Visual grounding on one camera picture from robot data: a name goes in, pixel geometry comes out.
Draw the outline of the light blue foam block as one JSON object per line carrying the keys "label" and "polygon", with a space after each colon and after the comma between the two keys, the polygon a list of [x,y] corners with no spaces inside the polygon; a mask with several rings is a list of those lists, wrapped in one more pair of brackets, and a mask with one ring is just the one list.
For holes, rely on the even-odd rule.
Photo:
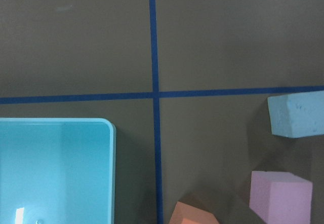
{"label": "light blue foam block", "polygon": [[271,133],[287,138],[323,135],[323,91],[267,98]]}

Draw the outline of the left orange foam block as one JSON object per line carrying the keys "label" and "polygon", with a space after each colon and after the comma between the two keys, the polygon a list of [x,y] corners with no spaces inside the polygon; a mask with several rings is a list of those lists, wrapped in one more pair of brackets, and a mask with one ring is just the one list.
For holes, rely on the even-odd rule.
{"label": "left orange foam block", "polygon": [[185,223],[219,224],[219,221],[210,212],[201,210],[182,202],[177,202],[169,224]]}

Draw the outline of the light blue plastic bin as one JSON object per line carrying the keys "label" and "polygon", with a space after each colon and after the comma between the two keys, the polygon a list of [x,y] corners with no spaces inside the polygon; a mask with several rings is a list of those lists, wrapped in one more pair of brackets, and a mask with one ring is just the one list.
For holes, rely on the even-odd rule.
{"label": "light blue plastic bin", "polygon": [[114,223],[116,128],[1,119],[1,223]]}

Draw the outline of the pink foam block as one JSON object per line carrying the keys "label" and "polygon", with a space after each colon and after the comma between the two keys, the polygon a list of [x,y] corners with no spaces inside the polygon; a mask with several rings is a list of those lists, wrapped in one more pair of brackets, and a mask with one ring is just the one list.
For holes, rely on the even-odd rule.
{"label": "pink foam block", "polygon": [[265,223],[310,223],[312,190],[289,172],[253,171],[249,207]]}

